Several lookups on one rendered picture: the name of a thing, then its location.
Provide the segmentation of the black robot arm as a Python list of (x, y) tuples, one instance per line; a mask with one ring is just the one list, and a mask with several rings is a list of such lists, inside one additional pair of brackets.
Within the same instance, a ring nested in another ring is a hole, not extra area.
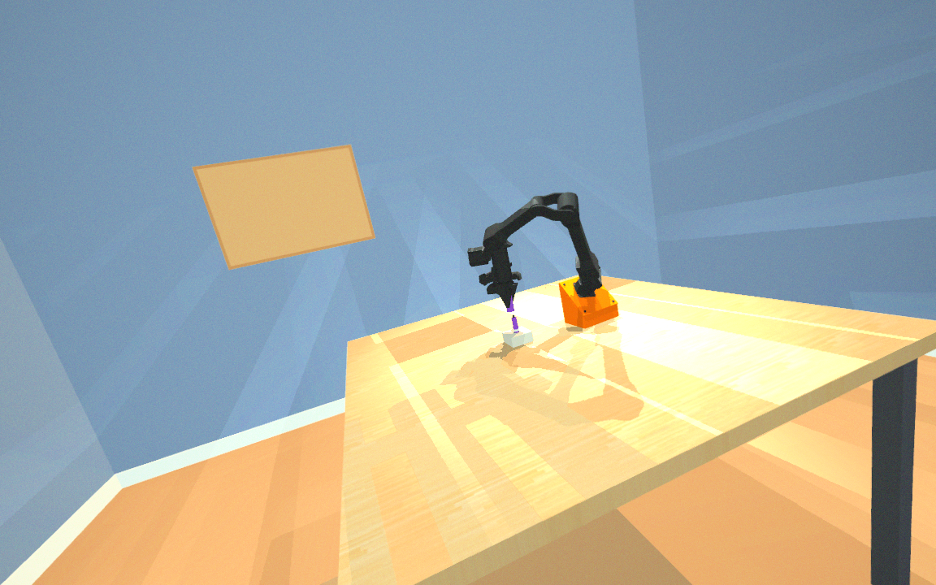
[[(557, 204), (557, 210), (551, 210), (547, 206), (552, 204)], [(484, 230), (483, 247), (468, 249), (470, 265), (476, 267), (489, 264), (491, 257), (492, 264), (509, 262), (508, 248), (513, 244), (508, 242), (508, 237), (536, 216), (543, 216), (550, 221), (561, 221), (562, 226), (568, 229), (577, 253), (575, 264), (579, 279), (573, 283), (577, 297), (595, 297), (595, 290), (602, 288), (601, 271), (598, 259), (588, 248), (586, 234), (579, 219), (579, 201), (575, 193), (535, 196), (504, 222), (492, 223)]]

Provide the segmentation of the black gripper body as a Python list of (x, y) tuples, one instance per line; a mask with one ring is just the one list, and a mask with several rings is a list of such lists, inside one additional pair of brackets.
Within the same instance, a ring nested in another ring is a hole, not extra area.
[(495, 271), (496, 282), (491, 283), (487, 286), (488, 295), (496, 295), (497, 293), (505, 293), (509, 289), (509, 285), (514, 284), (513, 280), (521, 280), (522, 276), (519, 271), (510, 271), (511, 262), (503, 262), (498, 264), (492, 264), (492, 271)]

